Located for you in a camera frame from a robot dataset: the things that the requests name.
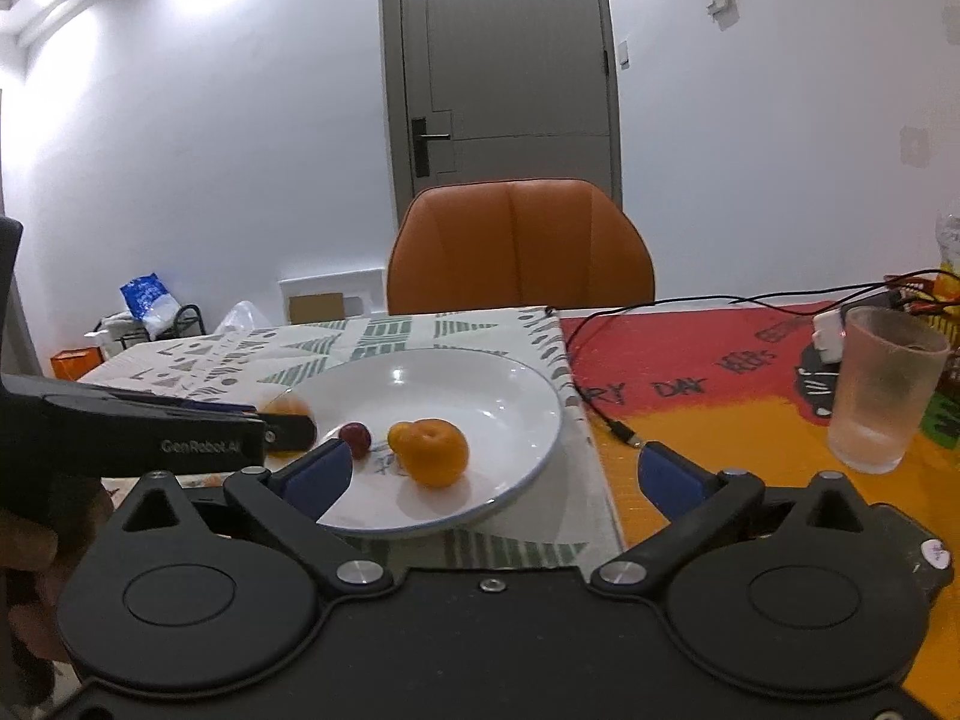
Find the cup rim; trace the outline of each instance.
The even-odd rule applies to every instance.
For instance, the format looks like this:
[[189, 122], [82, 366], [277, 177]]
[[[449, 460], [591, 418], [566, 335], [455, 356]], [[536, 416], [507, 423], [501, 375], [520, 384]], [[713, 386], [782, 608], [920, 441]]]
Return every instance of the cup rim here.
[[[883, 336], [875, 333], [869, 327], [865, 327], [864, 324], [856, 321], [858, 317], [865, 317], [867, 314], [895, 314], [896, 316], [903, 317], [906, 322], [915, 324], [915, 326], [918, 327], [925, 336], [928, 336], [931, 341], [936, 338], [939, 343], [942, 343], [943, 348], [939, 350], [917, 349], [910, 346], [905, 346], [902, 343], [894, 343], [894, 341], [890, 341], [889, 338], [883, 338]], [[850, 322], [851, 320], [853, 320], [854, 324], [856, 324], [856, 327], [859, 330], [863, 331], [871, 338], [880, 341], [881, 343], [885, 344], [885, 346], [890, 346], [892, 349], [897, 349], [899, 351], [908, 351], [914, 354], [925, 355], [929, 357], [939, 357], [944, 354], [949, 354], [953, 348], [950, 345], [950, 341], [947, 336], [944, 336], [944, 334], [935, 327], [931, 327], [930, 325], [926, 324], [923, 319], [914, 317], [913, 314], [907, 314], [906, 312], [894, 311], [893, 309], [884, 308], [882, 306], [856, 306], [856, 308], [851, 308], [847, 312], [846, 322]]]

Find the frosted plastic cup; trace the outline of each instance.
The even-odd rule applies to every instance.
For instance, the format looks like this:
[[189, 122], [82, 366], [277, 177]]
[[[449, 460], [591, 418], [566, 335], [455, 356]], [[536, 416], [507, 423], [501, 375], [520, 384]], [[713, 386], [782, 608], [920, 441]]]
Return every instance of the frosted plastic cup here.
[[895, 469], [920, 426], [949, 351], [943, 333], [910, 314], [850, 309], [827, 432], [830, 451], [864, 473]]

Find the blue and white package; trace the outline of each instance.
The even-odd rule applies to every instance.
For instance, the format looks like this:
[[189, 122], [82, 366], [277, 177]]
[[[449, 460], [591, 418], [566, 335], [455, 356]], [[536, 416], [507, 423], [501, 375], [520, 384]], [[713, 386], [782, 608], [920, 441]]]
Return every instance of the blue and white package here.
[[181, 309], [157, 274], [139, 276], [120, 288], [134, 319], [143, 322], [151, 341], [173, 325]]

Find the plate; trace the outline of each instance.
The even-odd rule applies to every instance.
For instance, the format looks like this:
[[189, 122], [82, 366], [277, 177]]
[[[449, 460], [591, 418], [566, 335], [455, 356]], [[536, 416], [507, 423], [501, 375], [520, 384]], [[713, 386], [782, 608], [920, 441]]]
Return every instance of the plate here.
[[[411, 349], [330, 368], [294, 388], [326, 440], [361, 422], [371, 453], [354, 461], [347, 492], [320, 524], [349, 536], [423, 536], [489, 514], [541, 471], [560, 435], [563, 407], [543, 376], [520, 362], [467, 349]], [[467, 471], [431, 490], [397, 464], [387, 430], [438, 418], [467, 437]]]

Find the orange leather chair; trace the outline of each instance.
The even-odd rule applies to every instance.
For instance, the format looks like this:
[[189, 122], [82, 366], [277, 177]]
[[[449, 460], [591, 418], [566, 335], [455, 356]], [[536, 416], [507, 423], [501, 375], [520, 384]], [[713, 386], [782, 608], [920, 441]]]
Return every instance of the orange leather chair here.
[[391, 314], [653, 298], [654, 269], [640, 233], [586, 181], [423, 191], [400, 225], [387, 271]]

